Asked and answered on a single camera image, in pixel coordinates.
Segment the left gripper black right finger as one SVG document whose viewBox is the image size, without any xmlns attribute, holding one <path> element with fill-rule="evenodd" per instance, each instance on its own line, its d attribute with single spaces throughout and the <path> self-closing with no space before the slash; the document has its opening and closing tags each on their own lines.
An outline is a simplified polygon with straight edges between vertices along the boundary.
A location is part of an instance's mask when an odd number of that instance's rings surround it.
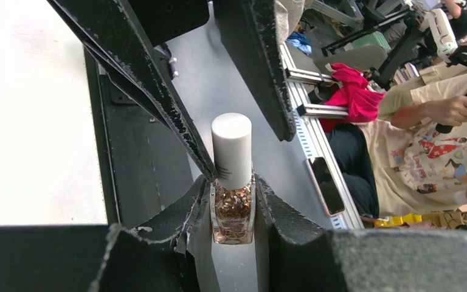
<svg viewBox="0 0 467 292">
<path fill-rule="evenodd" d="M 259 291 L 467 291 L 467 231 L 328 230 L 255 191 Z"/>
</svg>

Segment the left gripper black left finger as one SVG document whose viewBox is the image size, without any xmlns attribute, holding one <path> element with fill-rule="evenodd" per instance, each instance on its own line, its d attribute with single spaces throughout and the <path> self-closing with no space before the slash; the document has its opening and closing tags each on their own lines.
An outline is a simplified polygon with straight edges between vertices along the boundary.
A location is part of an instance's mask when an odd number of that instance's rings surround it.
<svg viewBox="0 0 467 292">
<path fill-rule="evenodd" d="M 198 252 L 190 241 L 208 190 L 200 176 L 135 228 L 0 226 L 0 291 L 200 291 Z"/>
</svg>

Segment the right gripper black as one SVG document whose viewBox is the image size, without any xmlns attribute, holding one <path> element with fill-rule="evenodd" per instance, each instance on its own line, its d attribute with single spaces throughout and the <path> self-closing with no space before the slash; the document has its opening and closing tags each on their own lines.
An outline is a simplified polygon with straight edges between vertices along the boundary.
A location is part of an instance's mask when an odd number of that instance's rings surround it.
<svg viewBox="0 0 467 292">
<path fill-rule="evenodd" d="M 111 81 L 169 128 L 208 181 L 217 172 L 155 46 L 203 26 L 206 0 L 49 1 Z M 274 1 L 214 1 L 221 42 L 280 141 L 296 134 Z"/>
</svg>

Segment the glitter nail polish bottle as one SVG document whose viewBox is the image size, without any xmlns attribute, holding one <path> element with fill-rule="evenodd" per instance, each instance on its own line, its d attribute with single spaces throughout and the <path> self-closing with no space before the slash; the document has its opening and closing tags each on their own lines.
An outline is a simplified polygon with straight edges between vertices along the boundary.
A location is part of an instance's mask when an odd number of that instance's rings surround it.
<svg viewBox="0 0 467 292">
<path fill-rule="evenodd" d="M 218 181 L 210 185 L 210 219 L 213 241 L 221 245 L 246 245 L 253 241 L 256 179 L 242 188 L 228 190 Z"/>
</svg>

